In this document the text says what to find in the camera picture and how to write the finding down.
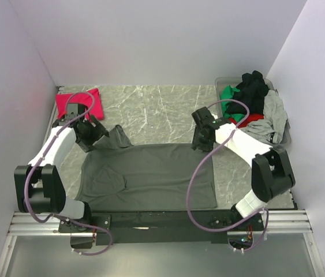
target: red cloth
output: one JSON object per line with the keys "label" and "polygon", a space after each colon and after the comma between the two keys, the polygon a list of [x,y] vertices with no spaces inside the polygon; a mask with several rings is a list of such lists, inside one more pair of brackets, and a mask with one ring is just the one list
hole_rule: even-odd
{"label": "red cloth", "polygon": [[[88,91],[91,95],[94,96],[95,104],[91,110],[91,114],[94,115],[97,119],[102,120],[104,118],[104,113],[102,110],[102,102],[100,101],[99,97],[99,90],[97,88],[91,89]],[[65,105],[70,96],[73,95],[73,93],[69,94],[57,94],[56,95],[56,104],[58,109],[58,117],[61,118],[64,114],[66,114]],[[84,104],[87,107],[90,107],[92,104],[92,98],[89,95],[86,95],[84,93],[80,93],[78,95],[75,95],[70,103],[79,103]]]}
{"label": "red cloth", "polygon": [[[264,116],[262,114],[250,114],[249,117],[245,121],[243,121],[243,123],[241,125],[239,125],[239,128],[246,127],[250,122],[256,121],[259,119],[264,119]],[[229,120],[230,120],[230,122],[237,124],[237,122],[234,119],[232,119],[231,117],[229,118]]]}

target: wire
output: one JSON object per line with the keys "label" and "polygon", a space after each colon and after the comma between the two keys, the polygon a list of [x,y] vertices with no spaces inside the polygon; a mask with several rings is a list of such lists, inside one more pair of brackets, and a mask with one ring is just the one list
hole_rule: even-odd
{"label": "wire", "polygon": [[[242,124],[242,122],[244,122],[248,116],[249,116],[249,108],[243,104],[242,102],[238,101],[238,100],[235,100],[235,99],[223,99],[223,100],[219,100],[219,101],[216,101],[210,105],[207,106],[207,108],[210,108],[212,107],[213,105],[216,105],[218,103],[221,103],[221,102],[235,102],[235,103],[238,103],[240,105],[242,105],[245,110],[246,110],[246,115],[244,116],[244,118],[238,122],[236,124],[236,127],[238,127],[239,125]],[[193,215],[192,215],[192,211],[190,210],[190,192],[192,190],[192,186],[193,186],[193,183],[194,183],[194,180],[196,178],[196,175],[198,173],[198,171],[200,170],[200,168],[202,167],[202,165],[209,160],[209,158],[217,153],[220,149],[222,149],[225,144],[234,136],[234,133],[237,129],[235,128],[231,134],[229,135],[229,137],[222,143],[220,144],[219,146],[217,146],[214,150],[212,150],[210,153],[207,154],[206,157],[203,158],[203,160],[198,164],[198,166],[196,167],[195,171],[193,172],[193,175],[192,175],[192,178],[190,179],[190,182],[189,182],[189,185],[188,185],[188,190],[186,191],[186,199],[185,199],[185,205],[186,205],[186,211],[188,213],[188,216],[190,218],[190,220],[193,222],[193,224],[195,226],[197,226],[199,229],[201,230],[204,230],[204,231],[207,231],[207,232],[211,232],[211,233],[218,233],[218,232],[226,232],[226,231],[229,231],[237,226],[239,226],[240,224],[246,222],[248,219],[250,219],[251,217],[253,217],[254,215],[258,214],[262,209],[259,209],[257,211],[254,211],[252,212],[250,215],[246,216],[245,218],[239,220],[237,223],[233,224],[233,225],[230,225],[230,226],[227,226],[227,227],[224,227],[224,228],[219,228],[219,229],[211,229],[211,228],[207,228],[207,227],[204,227],[202,225],[200,225],[198,222],[196,222],[196,220],[194,219]],[[244,251],[248,251],[248,250],[251,250],[252,248],[254,248],[258,243],[259,241],[265,236],[265,233],[266,233],[266,229],[267,229],[267,225],[268,225],[268,217],[269,217],[269,212],[268,212],[268,209],[264,209],[266,211],[266,223],[265,223],[265,227],[264,227],[264,230],[260,236],[260,238],[248,249],[245,249]]]}
{"label": "wire", "polygon": [[[76,92],[73,95],[70,96],[70,98],[67,100],[66,105],[65,105],[65,109],[67,108],[68,104],[70,103],[70,100],[78,95],[78,94],[86,94],[88,96],[90,96],[90,98],[92,99],[92,104],[91,106],[82,114],[79,114],[78,116],[74,117],[73,119],[71,119],[69,122],[67,122],[66,124],[64,124],[63,127],[61,127],[57,132],[56,135],[51,139],[51,141],[48,143],[48,146],[44,149],[43,151],[43,156],[41,158],[38,159],[38,161],[32,166],[32,168],[30,169],[28,176],[26,177],[25,180],[25,186],[24,186],[24,201],[25,201],[25,205],[26,208],[28,209],[29,214],[39,223],[46,223],[52,216],[60,219],[60,220],[67,220],[67,218],[63,217],[63,216],[59,216],[59,215],[54,215],[54,214],[49,214],[46,218],[44,219],[40,219],[36,216],[36,214],[34,213],[31,204],[30,204],[30,200],[29,200],[29,185],[30,185],[30,179],[33,176],[34,171],[37,169],[37,167],[41,164],[42,161],[45,160],[46,155],[48,154],[49,150],[51,149],[51,147],[53,146],[54,142],[56,141],[56,139],[58,138],[59,134],[61,134],[61,132],[63,130],[65,130],[68,126],[70,126],[70,124],[72,124],[73,122],[77,121],[78,119],[80,119],[81,117],[84,117],[86,114],[88,114],[92,108],[95,105],[95,98],[92,94],[90,94],[89,92]],[[84,224],[81,222],[78,222],[76,220],[73,219],[68,219],[69,221],[71,221],[72,223],[79,225],[81,227],[87,227],[87,228],[92,228],[92,229],[97,229],[99,231],[105,232],[107,235],[109,235],[110,237],[110,242],[109,244],[101,251],[99,252],[95,252],[95,253],[84,253],[84,252],[80,252],[79,250],[74,250],[76,253],[85,255],[85,256],[95,256],[98,254],[101,254],[105,251],[107,251],[111,245],[113,244],[113,238],[112,238],[112,234],[111,232],[109,232],[107,229],[102,228],[102,227],[98,227],[98,226],[92,226],[92,225],[88,225],[88,224]]]}

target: marble surface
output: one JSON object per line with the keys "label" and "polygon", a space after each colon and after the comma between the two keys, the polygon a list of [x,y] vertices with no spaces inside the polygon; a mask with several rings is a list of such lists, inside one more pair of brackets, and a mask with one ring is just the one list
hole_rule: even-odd
{"label": "marble surface", "polygon": [[[108,130],[120,124],[132,144],[190,143],[194,123],[191,113],[216,101],[213,85],[96,86],[99,88]],[[60,93],[86,91],[96,87],[71,86]],[[64,160],[60,175],[66,193],[75,198],[80,187],[81,165],[85,159],[75,144]],[[215,156],[214,177],[218,208],[231,208],[251,189],[251,169],[239,156],[223,149]],[[293,208],[286,192],[271,200],[269,208]]]}

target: clear plastic container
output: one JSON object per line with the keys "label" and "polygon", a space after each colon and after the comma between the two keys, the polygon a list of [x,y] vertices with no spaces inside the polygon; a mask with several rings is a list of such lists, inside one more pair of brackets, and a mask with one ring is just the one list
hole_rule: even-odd
{"label": "clear plastic container", "polygon": [[[224,88],[226,88],[228,85],[231,85],[232,87],[235,87],[236,85],[238,85],[240,82],[242,81],[242,78],[230,78],[230,77],[220,77],[217,78],[215,80],[215,88],[216,88],[216,96],[217,99],[220,100],[220,94],[222,93],[222,91],[224,90]],[[272,84],[272,82],[268,79],[264,79],[265,84],[267,84],[268,88],[278,92],[278,90],[276,90]],[[216,105],[217,109],[218,109],[218,115],[219,117],[223,116],[222,114],[222,109],[221,109],[221,105]],[[285,128],[284,128],[284,134],[283,134],[283,139],[279,144],[273,144],[273,145],[281,145],[283,147],[287,146],[290,144],[291,142],[291,138],[290,138],[290,134],[289,134],[289,122],[287,121],[285,124]]]}

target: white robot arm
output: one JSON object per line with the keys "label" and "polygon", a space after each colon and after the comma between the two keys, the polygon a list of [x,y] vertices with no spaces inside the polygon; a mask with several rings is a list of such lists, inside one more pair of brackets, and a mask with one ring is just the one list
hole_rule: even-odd
{"label": "white robot arm", "polygon": [[[206,107],[198,109],[192,116],[196,122],[193,149],[210,152],[214,142],[224,143],[236,129],[235,124],[227,119],[214,118]],[[252,189],[232,208],[241,217],[245,218],[265,207],[272,198],[294,186],[292,167],[284,148],[261,143],[239,129],[225,147],[244,159],[252,168]]]}
{"label": "white robot arm", "polygon": [[[93,150],[94,142],[98,141],[102,136],[109,135],[108,131],[94,116],[91,115],[90,120],[82,117],[65,128],[48,150],[49,144],[57,136],[58,131],[74,117],[82,114],[85,109],[86,107],[82,104],[69,104],[67,109],[68,113],[61,119],[55,121],[49,138],[35,158],[27,166],[18,166],[15,169],[16,196],[18,208],[21,212],[28,212],[24,201],[24,185],[27,175],[32,166],[40,158],[43,158],[43,153],[48,151],[45,159],[38,165],[30,180],[29,200],[33,211],[36,214],[49,212],[70,219],[90,217],[90,209],[87,203],[66,196],[57,169],[61,166],[75,143],[83,151],[89,152]],[[32,184],[35,184],[40,179],[43,183],[42,188],[32,186]]]}

